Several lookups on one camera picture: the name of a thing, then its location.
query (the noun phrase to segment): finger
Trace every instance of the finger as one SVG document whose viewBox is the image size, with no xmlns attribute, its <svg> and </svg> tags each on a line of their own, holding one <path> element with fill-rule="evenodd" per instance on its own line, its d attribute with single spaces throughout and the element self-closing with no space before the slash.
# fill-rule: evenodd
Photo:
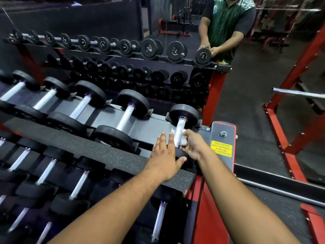
<svg viewBox="0 0 325 244">
<path fill-rule="evenodd" d="M 160 143 L 160 136 L 157 138 L 157 142 L 155 144 L 155 150 L 159 151 L 159 143 Z"/>
<path fill-rule="evenodd" d="M 173 134 L 173 132 L 170 132 L 170 134 L 169 134 L 167 149 L 170 150 L 170 151 L 175 151 L 175 143 L 174 143 L 174 134 Z"/>
<path fill-rule="evenodd" d="M 165 132 L 161 133 L 160 142 L 159 142 L 159 149 L 160 150 L 167 149 Z"/>
<path fill-rule="evenodd" d="M 176 161 L 177 171 L 181 168 L 181 166 L 185 163 L 186 160 L 187 160 L 186 157 L 180 157 L 179 159 L 177 159 Z"/>
<path fill-rule="evenodd" d="M 194 132 L 192 131 L 192 130 L 190 130 L 190 129 L 187 129 L 182 135 L 184 135 L 184 136 L 190 136 L 190 135 L 193 135 L 194 134 Z"/>
</svg>

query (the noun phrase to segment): right hand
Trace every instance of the right hand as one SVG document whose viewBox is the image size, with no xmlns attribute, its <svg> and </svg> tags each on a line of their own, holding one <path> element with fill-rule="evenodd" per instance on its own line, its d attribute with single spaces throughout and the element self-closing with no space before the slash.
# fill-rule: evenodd
<svg viewBox="0 0 325 244">
<path fill-rule="evenodd" d="M 211 150 L 201 135 L 187 129 L 183 135 L 187 138 L 187 146 L 181 147 L 193 160 L 199 160 L 204 152 Z"/>
<path fill-rule="evenodd" d="M 211 45 L 209 40 L 202 40 L 199 49 L 201 48 L 209 48 L 211 49 Z"/>
</svg>

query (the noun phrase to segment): man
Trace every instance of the man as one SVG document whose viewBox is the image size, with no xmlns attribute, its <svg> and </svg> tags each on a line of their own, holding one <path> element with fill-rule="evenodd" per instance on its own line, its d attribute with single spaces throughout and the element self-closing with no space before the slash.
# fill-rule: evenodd
<svg viewBox="0 0 325 244">
<path fill-rule="evenodd" d="M 300 244 L 286 225 L 238 180 L 202 137 L 184 133 L 182 149 L 198 161 L 205 181 L 235 244 Z M 144 170 L 86 211 L 48 244 L 121 244 L 153 192 L 171 180 L 186 161 L 175 161 L 174 135 L 158 137 Z"/>
<path fill-rule="evenodd" d="M 214 61 L 231 63 L 255 14 L 253 0 L 210 0 L 199 25 L 200 48 L 210 48 Z"/>
</svg>

